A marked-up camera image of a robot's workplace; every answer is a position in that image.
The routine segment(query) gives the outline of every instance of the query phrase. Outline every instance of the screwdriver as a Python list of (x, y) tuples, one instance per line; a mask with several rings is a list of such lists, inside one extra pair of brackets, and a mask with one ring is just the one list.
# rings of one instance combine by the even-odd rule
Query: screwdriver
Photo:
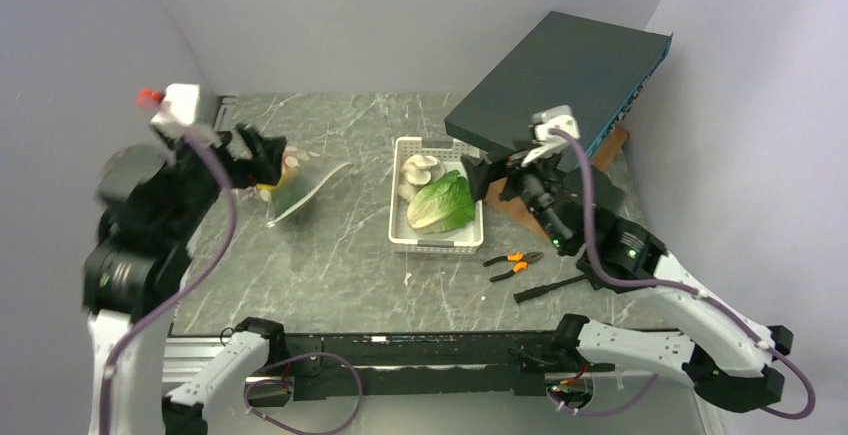
[(574, 278), (569, 278), (568, 280), (563, 280), (561, 282), (554, 282), (548, 285), (540, 285), (538, 287), (533, 287), (529, 290), (524, 290), (523, 292), (519, 292), (512, 295), (512, 298), (515, 299), (515, 303), (526, 302), (527, 300), (533, 300), (534, 298), (541, 297), (542, 295), (556, 290), (557, 288), (564, 287), (566, 285), (571, 285), (572, 283), (577, 283), (581, 280), (588, 280), (588, 275), (579, 275)]

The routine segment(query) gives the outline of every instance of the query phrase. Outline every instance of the plastic basket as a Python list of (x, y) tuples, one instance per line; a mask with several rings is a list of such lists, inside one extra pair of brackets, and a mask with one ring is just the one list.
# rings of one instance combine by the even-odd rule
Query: plastic basket
[(400, 137), (395, 140), (394, 174), (392, 176), (392, 201), (389, 213), (389, 241), (397, 252), (418, 253), (474, 253), (483, 244), (483, 202), (477, 202), (474, 221), (459, 230), (448, 233), (419, 235), (406, 222), (406, 200), (397, 194), (398, 172), (409, 157), (420, 153), (432, 155), (445, 165), (447, 171), (459, 170), (467, 176), (459, 157), (480, 156), (480, 150), (454, 139)]

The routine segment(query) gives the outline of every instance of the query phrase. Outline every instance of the lettuce leaf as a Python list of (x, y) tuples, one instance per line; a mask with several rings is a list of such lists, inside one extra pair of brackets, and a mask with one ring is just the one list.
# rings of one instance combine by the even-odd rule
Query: lettuce leaf
[(474, 215), (471, 187), (458, 170), (422, 188), (406, 211), (409, 226), (422, 235), (462, 228), (474, 220)]

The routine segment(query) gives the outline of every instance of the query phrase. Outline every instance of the gray marble surface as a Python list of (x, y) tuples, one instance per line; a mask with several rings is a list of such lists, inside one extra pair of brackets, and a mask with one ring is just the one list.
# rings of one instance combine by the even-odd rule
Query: gray marble surface
[[(270, 94), (239, 97), (234, 122), (285, 135), (298, 148), (349, 160), (292, 220), (264, 225), (266, 205), (240, 194), (229, 251), (180, 304), (175, 334), (217, 334), (247, 316), (282, 322), (289, 332), (545, 330), (565, 313), (627, 328), (667, 324), (639, 302), (586, 282), (516, 305), (512, 294), (579, 274), (575, 259), (508, 217), (484, 208), (483, 246), (473, 255), (394, 253), (388, 240), (393, 141), (445, 136), (442, 120), (459, 93)], [(625, 190), (623, 215), (644, 223), (621, 154), (609, 169)], [(225, 228), (222, 200), (201, 225), (193, 273), (214, 253)], [(545, 257), (512, 279), (490, 283), (506, 264), (482, 262), (514, 251)], [(410, 273), (407, 283), (406, 274)]]

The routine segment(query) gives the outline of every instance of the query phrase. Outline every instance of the clear plastic bag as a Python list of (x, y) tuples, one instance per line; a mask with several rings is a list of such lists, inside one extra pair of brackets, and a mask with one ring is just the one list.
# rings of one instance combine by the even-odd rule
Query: clear plastic bag
[(334, 160), (316, 152), (286, 147), (283, 176), (272, 187), (257, 186), (259, 197), (268, 202), (265, 225), (273, 227), (306, 204), (318, 190), (350, 162)]

